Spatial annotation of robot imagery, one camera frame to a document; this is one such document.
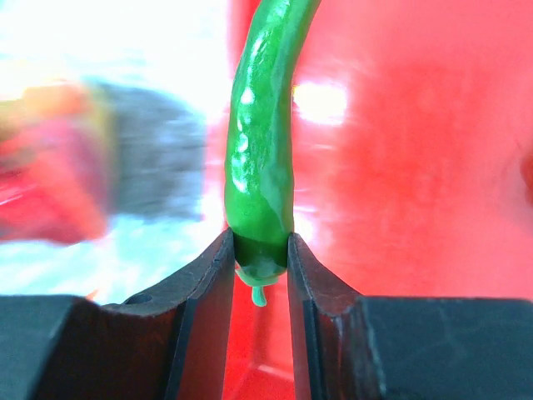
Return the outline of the clear zip top bag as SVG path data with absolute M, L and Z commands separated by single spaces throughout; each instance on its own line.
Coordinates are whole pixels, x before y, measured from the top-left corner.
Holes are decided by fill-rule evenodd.
M 110 98 L 59 81 L 1 100 L 1 241 L 62 245 L 109 230 L 116 176 Z

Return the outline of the green toy chili pepper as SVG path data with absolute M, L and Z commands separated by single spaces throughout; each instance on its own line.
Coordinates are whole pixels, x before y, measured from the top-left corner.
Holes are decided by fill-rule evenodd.
M 294 230 L 292 77 L 320 3 L 262 1 L 252 18 L 232 84 L 224 203 L 237 276 L 252 301 L 287 269 Z

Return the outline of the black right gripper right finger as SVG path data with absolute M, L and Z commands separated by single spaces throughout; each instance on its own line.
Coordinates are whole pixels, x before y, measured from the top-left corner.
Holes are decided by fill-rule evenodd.
M 365 296 L 288 241 L 299 399 L 529 399 L 532 304 Z

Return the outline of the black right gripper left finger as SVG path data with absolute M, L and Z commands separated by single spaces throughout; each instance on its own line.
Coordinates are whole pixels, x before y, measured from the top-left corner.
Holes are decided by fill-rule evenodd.
M 233 235 L 225 231 L 121 304 L 2 297 L 2 398 L 221 398 L 234 262 Z

